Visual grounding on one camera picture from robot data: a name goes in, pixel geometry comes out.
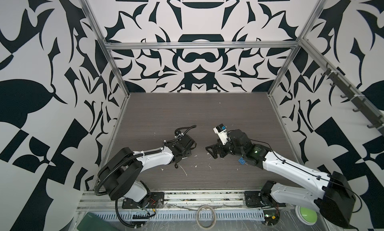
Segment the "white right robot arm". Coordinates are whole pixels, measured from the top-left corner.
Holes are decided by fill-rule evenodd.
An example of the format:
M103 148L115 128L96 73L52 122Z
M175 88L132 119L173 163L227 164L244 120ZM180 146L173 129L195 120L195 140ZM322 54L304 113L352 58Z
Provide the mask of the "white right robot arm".
M343 174L336 171L328 174L298 164L276 153L267 143L249 139L240 129L227 131L224 125L219 125L213 131L218 135L218 141L206 147L213 158L239 156L251 166L297 184L297 187L291 187L267 181L259 193L262 204L285 203L307 208L338 227L350 227L357 195Z

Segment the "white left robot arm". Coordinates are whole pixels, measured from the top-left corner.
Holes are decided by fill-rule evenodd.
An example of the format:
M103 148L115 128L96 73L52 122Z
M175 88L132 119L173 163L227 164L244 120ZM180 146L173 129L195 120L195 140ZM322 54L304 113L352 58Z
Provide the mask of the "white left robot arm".
M172 142L164 142L161 147L132 151L126 147L118 151L98 172L98 183L94 188L96 196L107 195L112 201L128 198L144 206L148 203L151 191L144 182L138 181L140 173L151 168L178 163L192 155L196 141L182 134Z

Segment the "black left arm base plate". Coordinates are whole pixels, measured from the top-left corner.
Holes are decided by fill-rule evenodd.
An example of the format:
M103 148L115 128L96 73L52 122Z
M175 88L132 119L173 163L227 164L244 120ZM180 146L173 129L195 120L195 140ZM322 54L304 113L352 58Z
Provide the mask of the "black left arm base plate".
M164 192L150 192L141 201L135 202L132 199L124 198L122 208L123 209L142 209L149 208L155 209L157 206L164 203Z

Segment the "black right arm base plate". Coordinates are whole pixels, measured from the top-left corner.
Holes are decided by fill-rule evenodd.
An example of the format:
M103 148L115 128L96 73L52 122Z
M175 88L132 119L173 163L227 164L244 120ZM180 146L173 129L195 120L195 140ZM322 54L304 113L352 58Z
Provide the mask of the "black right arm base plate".
M270 192L245 191L245 204L248 208L277 207L277 203Z

